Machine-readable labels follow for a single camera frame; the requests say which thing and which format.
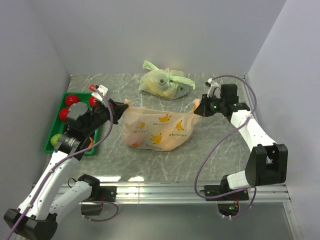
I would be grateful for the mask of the orange banana-print plastic bag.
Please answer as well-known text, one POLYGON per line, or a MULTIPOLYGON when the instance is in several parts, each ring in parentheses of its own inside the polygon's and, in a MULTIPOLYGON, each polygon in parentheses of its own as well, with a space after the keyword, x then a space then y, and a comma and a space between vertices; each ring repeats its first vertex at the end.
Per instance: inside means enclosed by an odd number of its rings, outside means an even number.
POLYGON ((155 152, 170 152, 186 142, 194 126, 202 120, 194 113, 200 99, 193 100, 187 113, 129 106, 123 113, 122 138, 129 147, 155 152))

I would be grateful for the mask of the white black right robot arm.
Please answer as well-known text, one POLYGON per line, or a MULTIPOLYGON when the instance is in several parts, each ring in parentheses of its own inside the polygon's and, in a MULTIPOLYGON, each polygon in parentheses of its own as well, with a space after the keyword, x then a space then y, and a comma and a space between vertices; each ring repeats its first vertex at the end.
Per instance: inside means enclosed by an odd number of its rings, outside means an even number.
POLYGON ((227 175, 220 194, 233 199, 239 189, 282 184, 287 178, 288 148, 269 137, 253 117, 249 106, 238 96, 221 97, 203 94, 194 113, 201 117, 222 114, 247 144, 250 155, 245 170, 227 175))

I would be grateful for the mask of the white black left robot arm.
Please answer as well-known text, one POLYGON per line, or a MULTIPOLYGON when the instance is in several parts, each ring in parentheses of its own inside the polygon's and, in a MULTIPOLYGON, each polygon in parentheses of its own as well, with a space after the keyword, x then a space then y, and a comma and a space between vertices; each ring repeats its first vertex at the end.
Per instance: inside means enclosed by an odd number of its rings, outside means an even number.
POLYGON ((32 191, 18 208, 10 208, 4 221, 17 234, 29 240, 50 240, 58 223, 79 203, 104 204, 100 181, 84 174, 66 193, 56 199, 65 178, 80 163, 84 153, 94 144, 90 136, 106 122, 117 124, 128 104, 96 102, 92 109, 84 102, 77 102, 67 110, 67 130, 59 137, 49 164, 32 191))

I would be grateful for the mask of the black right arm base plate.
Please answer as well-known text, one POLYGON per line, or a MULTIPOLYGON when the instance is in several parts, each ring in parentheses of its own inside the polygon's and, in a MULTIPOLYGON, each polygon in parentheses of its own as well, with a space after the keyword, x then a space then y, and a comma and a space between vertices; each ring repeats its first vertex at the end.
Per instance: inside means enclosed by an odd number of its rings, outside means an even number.
POLYGON ((223 189, 220 185, 205 185, 202 192, 206 201, 247 201, 249 194, 246 189, 231 193, 230 189, 223 189))

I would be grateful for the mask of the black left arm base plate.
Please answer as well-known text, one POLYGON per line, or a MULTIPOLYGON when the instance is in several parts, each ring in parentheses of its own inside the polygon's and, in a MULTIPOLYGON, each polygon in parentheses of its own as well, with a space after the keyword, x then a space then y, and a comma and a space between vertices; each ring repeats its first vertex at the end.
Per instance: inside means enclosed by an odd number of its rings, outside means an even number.
POLYGON ((115 202, 117 195, 116 186, 100 186, 93 190, 93 193, 85 201, 115 202))

